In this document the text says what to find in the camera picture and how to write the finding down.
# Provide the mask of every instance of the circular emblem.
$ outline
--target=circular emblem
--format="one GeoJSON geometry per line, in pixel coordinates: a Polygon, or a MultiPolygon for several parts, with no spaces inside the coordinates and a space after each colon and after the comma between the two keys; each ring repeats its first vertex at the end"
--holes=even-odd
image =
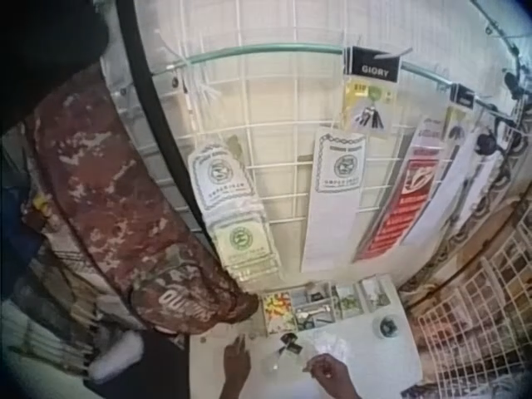
{"type": "Polygon", "coordinates": [[[239,251],[243,251],[251,246],[253,243],[253,235],[249,229],[245,227],[237,227],[231,232],[229,237],[231,245],[239,251]]]}
{"type": "Polygon", "coordinates": [[[358,161],[354,155],[343,155],[334,164],[334,173],[336,176],[345,179],[355,173],[357,164],[358,161]]]}
{"type": "Polygon", "coordinates": [[[233,169],[225,160],[213,160],[209,166],[209,179],[216,185],[227,183],[233,177],[233,169]]]}

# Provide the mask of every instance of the patterned fabric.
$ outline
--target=patterned fabric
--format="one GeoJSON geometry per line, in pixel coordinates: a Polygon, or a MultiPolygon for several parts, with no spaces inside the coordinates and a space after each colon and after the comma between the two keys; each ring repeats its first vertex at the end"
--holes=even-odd
{"type": "Polygon", "coordinates": [[[99,65],[48,95],[25,125],[43,189],[80,250],[145,321],[202,333],[257,310],[150,178],[99,65]]]}

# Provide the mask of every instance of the hand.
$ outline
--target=hand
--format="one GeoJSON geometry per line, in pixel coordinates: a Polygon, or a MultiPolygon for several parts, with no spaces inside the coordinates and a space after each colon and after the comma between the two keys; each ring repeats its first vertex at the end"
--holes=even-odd
{"type": "Polygon", "coordinates": [[[310,372],[334,399],[360,399],[352,385],[347,366],[328,353],[310,359],[303,371],[310,372]]]}
{"type": "Polygon", "coordinates": [[[225,347],[224,373],[225,385],[222,397],[239,397],[251,370],[251,360],[246,349],[244,336],[238,336],[233,343],[225,347]]]}

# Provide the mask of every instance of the black pole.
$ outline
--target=black pole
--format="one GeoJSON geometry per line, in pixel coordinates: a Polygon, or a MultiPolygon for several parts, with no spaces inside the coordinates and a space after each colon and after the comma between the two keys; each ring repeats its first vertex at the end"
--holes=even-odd
{"type": "Polygon", "coordinates": [[[140,106],[144,111],[148,125],[159,147],[160,154],[165,160],[166,167],[172,180],[189,206],[190,212],[205,234],[210,246],[212,241],[207,234],[205,223],[201,217],[200,207],[194,197],[189,172],[186,169],[181,153],[177,148],[172,130],[166,119],[165,112],[159,101],[157,90],[151,77],[150,67],[140,37],[139,23],[136,17],[135,0],[116,0],[116,12],[124,47],[126,48],[127,60],[130,63],[131,78],[135,85],[140,106]]]}

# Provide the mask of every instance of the white countertop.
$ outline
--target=white countertop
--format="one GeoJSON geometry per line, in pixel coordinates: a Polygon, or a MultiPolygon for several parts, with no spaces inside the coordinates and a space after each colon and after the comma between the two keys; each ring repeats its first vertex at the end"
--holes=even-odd
{"type": "MultiPolygon", "coordinates": [[[[358,394],[367,399],[400,397],[401,391],[421,380],[421,362],[416,344],[406,320],[397,291],[388,275],[379,277],[391,304],[374,313],[342,320],[322,328],[298,333],[303,346],[299,360],[282,356],[274,374],[264,370],[265,358],[283,346],[281,334],[248,339],[252,370],[241,399],[328,397],[318,384],[302,369],[307,357],[329,352],[347,364],[358,394]],[[394,315],[398,335],[382,338],[375,332],[375,323],[382,317],[394,315]]],[[[190,390],[194,399],[213,399],[219,396],[224,383],[224,347],[250,324],[219,325],[202,336],[190,339],[190,390]]]]}

